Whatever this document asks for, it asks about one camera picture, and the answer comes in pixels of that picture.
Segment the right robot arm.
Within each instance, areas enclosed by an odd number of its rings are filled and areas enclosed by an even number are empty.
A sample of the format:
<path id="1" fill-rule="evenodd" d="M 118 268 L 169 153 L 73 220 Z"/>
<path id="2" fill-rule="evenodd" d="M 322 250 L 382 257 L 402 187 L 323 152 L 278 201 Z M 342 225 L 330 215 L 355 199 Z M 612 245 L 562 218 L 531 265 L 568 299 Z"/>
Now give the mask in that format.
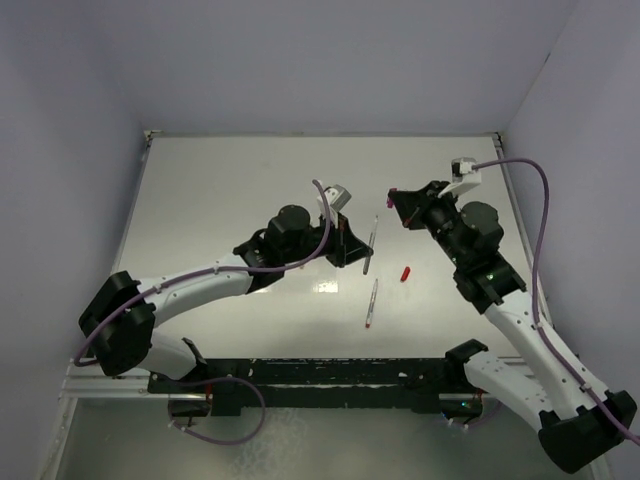
<path id="1" fill-rule="evenodd" d="M 637 412 L 631 395 L 610 390 L 534 312 L 524 280 L 499 251 L 504 230 L 495 208 L 478 201 L 457 207 L 445 181 L 420 190 L 390 190 L 402 225 L 427 230 L 455 266 L 462 297 L 494 325 L 530 368 L 527 378 L 477 341 L 447 352 L 446 383 L 496 397 L 522 418 L 562 471 L 574 474 L 624 440 Z"/>

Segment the red pen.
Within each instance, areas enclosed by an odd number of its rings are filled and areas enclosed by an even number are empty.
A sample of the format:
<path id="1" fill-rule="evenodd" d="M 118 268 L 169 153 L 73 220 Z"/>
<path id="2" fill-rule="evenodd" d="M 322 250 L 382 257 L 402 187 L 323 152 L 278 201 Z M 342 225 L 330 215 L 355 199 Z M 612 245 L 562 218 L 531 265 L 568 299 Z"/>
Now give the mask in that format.
<path id="1" fill-rule="evenodd" d="M 370 300 L 369 300 L 369 304 L 368 304 L 368 308 L 367 308 L 366 318 L 365 318 L 365 328 L 366 329 L 369 329 L 371 327 L 371 324 L 372 324 L 372 318 L 373 318 L 373 315 L 374 315 L 374 309 L 375 309 L 375 303 L 376 303 L 376 299 L 377 299 L 378 287 L 379 287 L 379 279 L 376 278 L 374 280 L 374 283 L 373 283 L 371 296 L 370 296 Z"/>

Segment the purple pen cap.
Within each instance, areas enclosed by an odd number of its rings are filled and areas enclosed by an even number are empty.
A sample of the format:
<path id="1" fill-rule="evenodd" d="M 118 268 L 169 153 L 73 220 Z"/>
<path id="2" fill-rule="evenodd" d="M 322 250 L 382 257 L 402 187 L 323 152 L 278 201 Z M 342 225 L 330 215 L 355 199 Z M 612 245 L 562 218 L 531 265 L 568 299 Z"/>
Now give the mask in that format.
<path id="1" fill-rule="evenodd" d="M 387 206 L 387 208 L 389 208 L 389 209 L 394 208 L 394 203 L 393 203 L 393 200 L 392 200 L 392 198 L 391 198 L 391 196 L 390 196 L 390 193 L 391 193 L 391 192 L 395 192 L 396 190 L 397 190 L 396 188 L 390 188 L 390 189 L 389 189 L 389 191 L 388 191 L 387 201 L 386 201 L 386 206 Z"/>

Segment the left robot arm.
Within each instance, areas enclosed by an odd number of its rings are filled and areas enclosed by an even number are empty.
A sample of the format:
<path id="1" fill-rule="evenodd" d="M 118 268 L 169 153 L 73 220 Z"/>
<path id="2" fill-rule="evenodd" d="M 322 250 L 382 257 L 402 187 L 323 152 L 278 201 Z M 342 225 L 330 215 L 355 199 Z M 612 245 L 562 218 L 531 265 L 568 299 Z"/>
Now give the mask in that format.
<path id="1" fill-rule="evenodd" d="M 144 368 L 194 392 L 205 382 L 204 358 L 190 339 L 162 336 L 160 325 L 213 301 L 264 289 L 316 258 L 343 268 L 372 253 L 343 214 L 321 215 L 313 226 L 305 208 L 287 205 L 230 254 L 195 271 L 144 280 L 127 271 L 111 275 L 79 318 L 85 350 L 107 376 Z"/>

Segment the purple pen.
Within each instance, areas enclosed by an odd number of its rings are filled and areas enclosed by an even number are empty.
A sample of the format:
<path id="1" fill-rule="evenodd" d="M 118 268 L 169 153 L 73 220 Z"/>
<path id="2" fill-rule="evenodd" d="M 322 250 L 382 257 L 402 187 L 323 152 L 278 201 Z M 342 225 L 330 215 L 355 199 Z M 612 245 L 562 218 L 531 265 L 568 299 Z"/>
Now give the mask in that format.
<path id="1" fill-rule="evenodd" d="M 374 223 L 373 223 L 373 227 L 371 229 L 370 235 L 369 235 L 369 240 L 368 240 L 368 253 L 367 256 L 364 260 L 364 264 L 363 264 L 363 270 L 362 273 L 364 276 L 368 275 L 369 269 L 370 269 L 370 263 L 371 263 L 371 258 L 373 255 L 373 247 L 374 247 L 374 243 L 375 243 L 375 239 L 376 239 L 376 234 L 377 234 L 377 229 L 378 229 L 378 223 L 379 223 L 379 215 L 376 215 L 374 218 Z"/>

